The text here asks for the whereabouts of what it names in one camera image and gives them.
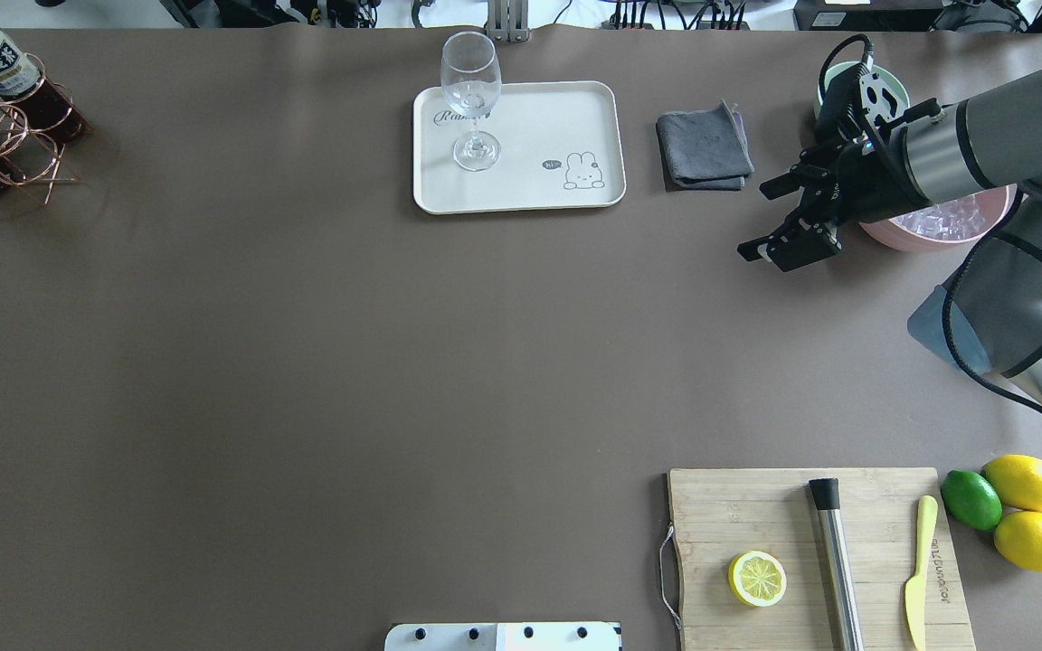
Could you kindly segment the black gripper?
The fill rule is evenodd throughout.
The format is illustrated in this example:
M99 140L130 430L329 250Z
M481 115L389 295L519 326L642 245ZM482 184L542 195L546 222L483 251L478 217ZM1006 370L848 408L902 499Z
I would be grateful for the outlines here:
M802 191L800 201L817 201L818 209L803 206L787 214L772 233L737 246L745 262L766 260L782 272L823 262L839 255L842 243L837 226L872 223L929 206L905 169L903 137L888 143L845 141L838 127L816 127L815 145L822 165L797 162L786 173L761 183L768 201Z

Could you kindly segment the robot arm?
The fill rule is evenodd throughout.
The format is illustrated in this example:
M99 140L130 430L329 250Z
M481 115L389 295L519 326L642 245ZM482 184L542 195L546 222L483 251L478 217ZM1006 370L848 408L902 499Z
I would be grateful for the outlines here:
M981 387L1042 414L1042 70L975 98L911 108L890 99L871 54L819 84L813 146L761 186L801 191L770 234L740 244L784 271L840 252L845 223L874 223L1014 186L1001 222L911 315L915 341Z

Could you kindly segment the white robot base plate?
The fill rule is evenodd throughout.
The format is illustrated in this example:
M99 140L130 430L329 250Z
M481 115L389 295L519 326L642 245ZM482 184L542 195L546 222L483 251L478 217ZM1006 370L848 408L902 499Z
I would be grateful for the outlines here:
M404 623L384 635L384 650L621 650L619 623L524 621Z

